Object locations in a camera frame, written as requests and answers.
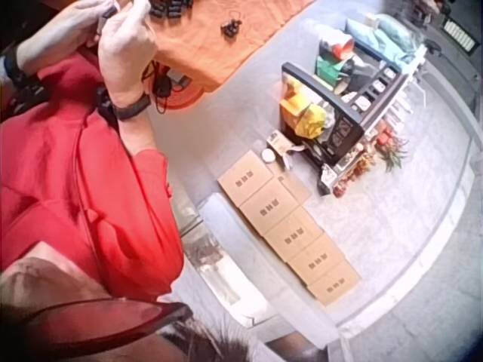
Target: glasses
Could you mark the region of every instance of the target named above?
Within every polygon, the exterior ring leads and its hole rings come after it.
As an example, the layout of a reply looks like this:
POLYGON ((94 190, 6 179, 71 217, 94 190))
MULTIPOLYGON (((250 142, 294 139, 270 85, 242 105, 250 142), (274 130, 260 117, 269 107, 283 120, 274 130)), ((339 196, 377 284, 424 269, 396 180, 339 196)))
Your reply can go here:
MULTIPOLYGON (((191 317, 191 309, 183 303, 106 298, 54 305, 30 315, 22 323, 36 351, 60 359, 118 348, 191 317)), ((207 333, 203 330, 203 335, 214 344, 207 333)))

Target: person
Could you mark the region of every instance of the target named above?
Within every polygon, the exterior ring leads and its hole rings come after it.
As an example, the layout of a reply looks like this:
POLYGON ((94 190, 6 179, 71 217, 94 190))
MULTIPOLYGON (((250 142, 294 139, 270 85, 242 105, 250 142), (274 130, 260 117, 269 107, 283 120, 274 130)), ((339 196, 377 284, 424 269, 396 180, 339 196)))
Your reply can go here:
POLYGON ((183 250, 141 81, 156 50, 150 4, 135 0, 107 20, 98 59, 79 49, 112 5, 77 1, 0 59, 2 111, 21 91, 12 59, 50 93, 0 127, 1 268, 43 259, 83 285, 149 300, 171 291, 183 250), (96 110, 102 83, 123 115, 118 131, 96 110))
MULTIPOLYGON (((42 346, 45 340, 32 334, 28 326, 21 323, 26 317, 48 307, 64 303, 79 302, 109 298, 109 294, 96 284, 86 284, 82 279, 64 272, 54 263, 36 257, 22 258, 10 265, 0 275, 0 295, 2 295, 2 309, 0 309, 0 349, 9 360, 18 361, 53 361, 56 357, 46 358, 35 348, 35 341, 40 339, 42 346)), ((141 319, 132 315, 135 309, 122 311, 122 318, 129 321, 141 319)), ((61 323, 70 325, 69 335, 63 332, 62 339, 77 341, 79 334, 87 333, 97 336, 96 330, 112 330, 109 318, 92 318, 78 327, 75 315, 72 320, 61 323)), ((106 361, 165 361, 165 362, 249 362, 250 352, 247 344, 240 339, 231 339, 226 333, 212 336, 205 333, 196 324, 187 322, 175 323, 172 328, 162 330, 158 334, 144 336, 117 348, 82 355, 75 360, 78 362, 106 362, 106 361)))

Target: black bracelet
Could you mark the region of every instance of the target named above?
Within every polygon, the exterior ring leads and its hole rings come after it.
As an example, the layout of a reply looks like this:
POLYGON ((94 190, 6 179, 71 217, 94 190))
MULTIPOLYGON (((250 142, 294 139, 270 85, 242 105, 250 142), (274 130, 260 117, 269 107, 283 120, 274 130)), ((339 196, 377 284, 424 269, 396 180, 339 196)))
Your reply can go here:
POLYGON ((138 101, 128 107, 118 108, 113 106, 114 114, 119 121, 125 121, 126 119, 139 115, 144 109, 148 108, 150 104, 151 98, 149 98, 149 95, 143 94, 138 101))
POLYGON ((17 89, 24 89, 29 85, 38 84, 40 82, 37 75, 32 75, 29 77, 18 67, 17 47, 13 47, 5 54, 4 67, 7 77, 12 80, 12 83, 17 89))

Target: brown cardboard box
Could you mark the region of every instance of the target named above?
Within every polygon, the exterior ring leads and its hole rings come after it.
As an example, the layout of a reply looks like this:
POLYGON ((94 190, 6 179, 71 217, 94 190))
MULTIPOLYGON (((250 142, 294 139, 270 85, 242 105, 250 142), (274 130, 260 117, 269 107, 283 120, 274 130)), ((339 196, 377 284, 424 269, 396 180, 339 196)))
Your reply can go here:
POLYGON ((294 196, 299 204, 303 204, 309 199, 311 195, 310 191, 293 172, 285 170, 278 162, 267 164, 267 167, 273 173, 273 176, 294 196))
POLYGON ((264 238, 278 256, 287 262, 322 233, 309 213, 300 206, 267 232, 264 238))
POLYGON ((240 210, 260 235, 264 236, 297 206, 297 200, 290 192, 277 179, 271 179, 241 204, 240 210))
POLYGON ((327 234, 323 234, 290 259, 288 265, 310 285, 343 259, 340 249, 327 234))
POLYGON ((270 179, 272 173, 265 164, 253 151, 248 151, 218 179, 218 183, 239 207, 270 179))
POLYGON ((347 260, 343 260, 308 288, 319 302, 329 305, 351 290, 360 280, 361 277, 347 260))
POLYGON ((273 150, 278 153, 280 157, 284 157, 288 150, 290 150, 295 145, 290 141, 282 132, 279 130, 274 130, 270 136, 266 139, 273 150))

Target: light blue pillow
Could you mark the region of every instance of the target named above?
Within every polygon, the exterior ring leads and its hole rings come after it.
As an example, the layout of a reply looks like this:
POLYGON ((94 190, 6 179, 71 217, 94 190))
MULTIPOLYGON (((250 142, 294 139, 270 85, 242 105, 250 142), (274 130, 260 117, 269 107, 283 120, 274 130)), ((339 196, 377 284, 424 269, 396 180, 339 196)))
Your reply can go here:
POLYGON ((384 31, 404 52, 416 52, 419 44, 412 31, 389 15, 378 14, 376 18, 379 20, 378 29, 384 31))
POLYGON ((383 32, 381 29, 378 29, 374 32, 374 36, 376 37, 379 43, 379 52, 388 60, 394 62, 401 68, 404 68, 409 62, 412 61, 414 56, 405 53, 395 42, 391 40, 391 38, 383 32))
POLYGON ((346 33, 350 34, 357 41, 364 42, 368 47, 377 49, 379 43, 374 36, 374 30, 367 25, 359 23, 355 20, 347 19, 346 33))

